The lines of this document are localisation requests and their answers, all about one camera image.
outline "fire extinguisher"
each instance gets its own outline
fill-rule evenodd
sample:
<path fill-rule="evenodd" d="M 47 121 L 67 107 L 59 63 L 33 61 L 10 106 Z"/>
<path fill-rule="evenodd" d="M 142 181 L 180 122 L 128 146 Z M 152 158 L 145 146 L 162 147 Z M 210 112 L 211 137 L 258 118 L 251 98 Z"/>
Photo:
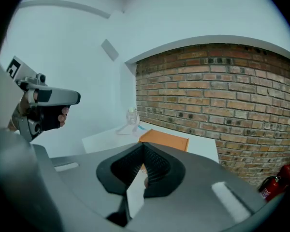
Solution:
<path fill-rule="evenodd" d="M 265 181 L 262 183 L 261 188 L 260 188 L 261 190 L 260 194 L 266 201 L 269 201 L 270 194 L 277 190 L 278 181 L 279 181 L 279 177 L 270 176 L 266 178 Z"/>

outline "black handle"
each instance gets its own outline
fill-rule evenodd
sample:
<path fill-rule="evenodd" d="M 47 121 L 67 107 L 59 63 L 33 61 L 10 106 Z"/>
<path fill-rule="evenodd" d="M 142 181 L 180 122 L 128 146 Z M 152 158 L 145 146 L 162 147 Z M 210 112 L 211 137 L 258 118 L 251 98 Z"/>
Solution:
<path fill-rule="evenodd" d="M 64 107 L 70 108 L 70 105 L 39 107 L 41 131 L 49 131 L 60 127 L 58 116 L 62 114 Z"/>

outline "brick wall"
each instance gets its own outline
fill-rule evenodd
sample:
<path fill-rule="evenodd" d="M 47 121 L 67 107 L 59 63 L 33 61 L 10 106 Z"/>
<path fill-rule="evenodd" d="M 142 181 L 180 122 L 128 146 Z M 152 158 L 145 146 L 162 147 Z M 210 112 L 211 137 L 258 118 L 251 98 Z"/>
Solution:
<path fill-rule="evenodd" d="M 290 60 L 244 45 L 195 45 L 138 62 L 142 121 L 216 140 L 252 185 L 290 163 Z"/>

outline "white table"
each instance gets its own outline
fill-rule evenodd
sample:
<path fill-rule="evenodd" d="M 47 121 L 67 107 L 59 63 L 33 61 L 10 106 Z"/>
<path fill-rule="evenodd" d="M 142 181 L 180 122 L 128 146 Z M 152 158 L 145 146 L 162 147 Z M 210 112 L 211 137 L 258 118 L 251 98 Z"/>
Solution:
<path fill-rule="evenodd" d="M 199 136 L 183 133 L 180 131 L 175 131 L 175 130 L 167 129 L 164 127 L 148 124 L 145 122 L 140 122 L 140 126 L 144 127 L 147 130 L 154 129 L 156 131 L 161 131 L 161 132 L 168 133 L 174 136 L 189 138 L 189 144 L 188 144 L 188 150 L 187 150 L 189 153 L 204 156 L 211 160 L 214 160 L 215 162 L 219 162 L 217 148 L 216 148 L 214 139 L 199 137 Z M 83 138 L 83 145 L 84 145 L 86 153 L 112 149 L 112 148 L 124 146 L 127 144 L 137 143 L 139 141 L 139 137 L 136 137 L 132 134 L 117 135 L 116 130 L 119 128 L 120 127 L 110 129 L 110 130 L 95 134 L 93 136 Z M 125 131 L 132 132 L 132 127 L 125 128 Z"/>

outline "human hand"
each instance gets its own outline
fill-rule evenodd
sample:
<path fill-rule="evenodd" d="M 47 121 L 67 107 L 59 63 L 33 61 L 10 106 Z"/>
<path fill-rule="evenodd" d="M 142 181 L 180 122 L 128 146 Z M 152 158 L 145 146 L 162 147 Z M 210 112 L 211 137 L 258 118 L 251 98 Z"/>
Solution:
<path fill-rule="evenodd" d="M 33 93 L 33 98 L 35 101 L 38 99 L 38 92 Z M 26 116 L 29 114 L 29 112 L 32 111 L 29 106 L 28 102 L 28 92 L 24 93 L 22 99 L 20 100 L 19 104 L 15 108 L 15 112 L 13 113 L 12 118 L 10 119 L 8 128 L 11 131 L 16 131 L 18 130 L 17 127 L 17 116 Z M 58 116 L 58 121 L 60 122 L 60 127 L 63 127 L 65 124 L 65 120 L 67 119 L 67 114 L 69 112 L 68 107 L 64 107 L 61 110 L 62 114 Z"/>

